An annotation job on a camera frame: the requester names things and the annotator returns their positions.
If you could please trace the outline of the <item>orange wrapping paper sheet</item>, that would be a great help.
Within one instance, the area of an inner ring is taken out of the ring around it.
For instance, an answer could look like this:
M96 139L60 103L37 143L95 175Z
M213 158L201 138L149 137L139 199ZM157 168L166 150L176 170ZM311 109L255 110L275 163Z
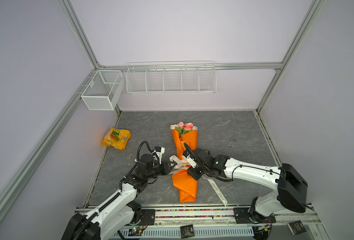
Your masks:
M195 150L197 148L198 130L192 130L180 137L177 130L171 130L174 143L176 146L176 156L172 156L173 160L178 159L177 172L172 175L173 185L179 190L180 202L195 202L197 197L198 181L188 175L188 168L191 166L188 161L183 159L183 152L186 150L184 143Z

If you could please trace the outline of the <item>dark pink fake rose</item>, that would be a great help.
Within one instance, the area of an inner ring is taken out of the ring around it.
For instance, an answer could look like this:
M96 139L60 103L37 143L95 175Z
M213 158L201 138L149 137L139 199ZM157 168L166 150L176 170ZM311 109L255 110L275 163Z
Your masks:
M194 127L194 124L193 124L193 123L186 123L186 124L184 125L184 129L185 129L185 130L188 130L188 131L192 130L193 127Z

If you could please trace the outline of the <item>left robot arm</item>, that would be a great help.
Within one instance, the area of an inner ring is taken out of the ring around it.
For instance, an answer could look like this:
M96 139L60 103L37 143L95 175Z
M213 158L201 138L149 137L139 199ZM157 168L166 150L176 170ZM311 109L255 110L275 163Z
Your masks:
M175 161L160 161L157 153L137 157L135 166L122 178L119 189L102 204L82 215L76 213L68 222L63 240L108 240L129 223L140 221L141 205L135 198L150 179L170 174Z

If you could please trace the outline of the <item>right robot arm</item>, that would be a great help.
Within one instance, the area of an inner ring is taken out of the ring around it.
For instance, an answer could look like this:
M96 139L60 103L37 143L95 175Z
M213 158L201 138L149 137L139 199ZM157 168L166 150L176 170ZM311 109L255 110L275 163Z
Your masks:
M241 179L272 190L263 197L253 198L249 208L236 208L234 214L238 223L275 223L276 212L306 212L308 184L292 165L259 166L225 155L212 157L208 151L200 148L194 151L187 148L183 159L190 164L188 174L196 181L204 175L221 182Z

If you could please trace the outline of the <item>yellow snack bag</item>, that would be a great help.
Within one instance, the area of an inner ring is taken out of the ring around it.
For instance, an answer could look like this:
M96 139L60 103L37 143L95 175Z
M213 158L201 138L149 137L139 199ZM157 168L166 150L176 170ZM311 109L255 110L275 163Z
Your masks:
M110 128L110 130L105 135L101 145L117 150L124 150L130 137L131 132L128 130Z

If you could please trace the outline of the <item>black box centre front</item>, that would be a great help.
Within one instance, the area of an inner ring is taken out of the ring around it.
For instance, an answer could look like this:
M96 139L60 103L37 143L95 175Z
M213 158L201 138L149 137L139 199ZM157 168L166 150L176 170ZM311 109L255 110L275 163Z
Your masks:
M195 236L193 225L186 225L180 227L181 239L191 238Z

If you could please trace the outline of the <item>black box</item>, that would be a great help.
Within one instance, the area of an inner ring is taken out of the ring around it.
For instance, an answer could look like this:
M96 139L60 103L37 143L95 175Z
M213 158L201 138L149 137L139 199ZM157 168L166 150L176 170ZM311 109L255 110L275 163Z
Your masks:
M186 225L180 227L181 239L191 238L195 236L193 225Z
M306 228L300 220L287 223L287 226L293 236L307 232Z

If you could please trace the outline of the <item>white mesh box basket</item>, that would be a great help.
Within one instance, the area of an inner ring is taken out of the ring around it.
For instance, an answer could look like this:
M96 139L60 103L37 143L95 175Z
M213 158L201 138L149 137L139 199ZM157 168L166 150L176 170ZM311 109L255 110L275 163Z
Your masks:
M82 92L81 98L89 110L114 111L124 86L121 71L97 70Z

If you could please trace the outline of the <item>black box right front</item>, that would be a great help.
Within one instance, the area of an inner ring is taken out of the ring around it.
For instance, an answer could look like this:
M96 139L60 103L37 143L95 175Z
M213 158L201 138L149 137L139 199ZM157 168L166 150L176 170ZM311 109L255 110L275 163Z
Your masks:
M306 228L300 220L287 223L287 226L293 236L307 232Z

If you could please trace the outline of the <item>aluminium front rail frame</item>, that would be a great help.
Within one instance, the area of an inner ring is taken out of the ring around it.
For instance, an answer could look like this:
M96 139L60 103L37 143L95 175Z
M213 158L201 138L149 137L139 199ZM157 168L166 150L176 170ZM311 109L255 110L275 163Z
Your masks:
M162 206L143 207L144 209L155 209L156 219L153 226L131 226L125 225L121 229L135 228L135 233L142 233L147 228L173 228L186 225L194 227L252 227L253 237L221 237L205 239L180 239L180 240L217 240L217 239L238 239L238 240L328 240L324 226L317 214L307 209L303 214L295 214L290 211L280 211L274 214L274 224L237 224L234 218L234 208L246 206ZM300 220L307 232L293 236L287 223ZM118 230L109 240L120 240L124 238Z

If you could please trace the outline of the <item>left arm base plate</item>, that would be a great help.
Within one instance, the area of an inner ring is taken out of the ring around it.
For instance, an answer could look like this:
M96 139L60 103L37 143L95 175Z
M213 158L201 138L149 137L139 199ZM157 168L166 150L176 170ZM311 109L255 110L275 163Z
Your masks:
M131 226L153 226L156 219L155 209L137 210L129 223Z

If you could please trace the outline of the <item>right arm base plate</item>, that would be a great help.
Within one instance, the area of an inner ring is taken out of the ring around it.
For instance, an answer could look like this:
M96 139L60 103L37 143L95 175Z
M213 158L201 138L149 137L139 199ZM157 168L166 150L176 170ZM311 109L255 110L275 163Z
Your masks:
M276 218L273 214L265 217L250 208L234 208L234 218L237 224L274 224Z

